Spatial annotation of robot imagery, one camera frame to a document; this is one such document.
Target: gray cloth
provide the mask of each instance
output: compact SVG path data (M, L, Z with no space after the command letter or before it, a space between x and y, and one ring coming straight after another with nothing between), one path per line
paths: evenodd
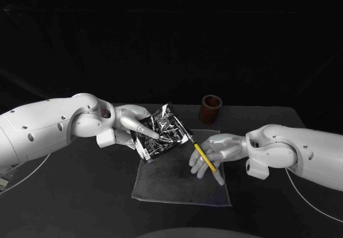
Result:
M193 138L200 144L214 130L191 130ZM194 146L190 141L177 146L161 155L151 163L142 161L131 197L149 202L194 204L214 207L230 206L226 185L220 186L207 169L201 179L190 173L188 157ZM223 166L219 167L224 179Z

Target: gray table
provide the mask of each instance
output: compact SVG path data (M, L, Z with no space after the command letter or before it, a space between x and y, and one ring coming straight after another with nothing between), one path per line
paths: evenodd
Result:
M161 105L141 106L154 112ZM174 108L190 129L245 135L272 123L304 127L291 108L223 106L211 126L197 120L198 106ZM11 183L41 160L21 166ZM233 207L141 202L131 199L136 152L119 145L99 148L95 137L77 138L50 155L33 176L0 196L0 237L131 238L178 227L226 229L259 237L341 237L343 225L305 204L285 171L269 169L268 179L259 180L246 175L245 161L224 163ZM314 205L343 218L341 192L292 178Z

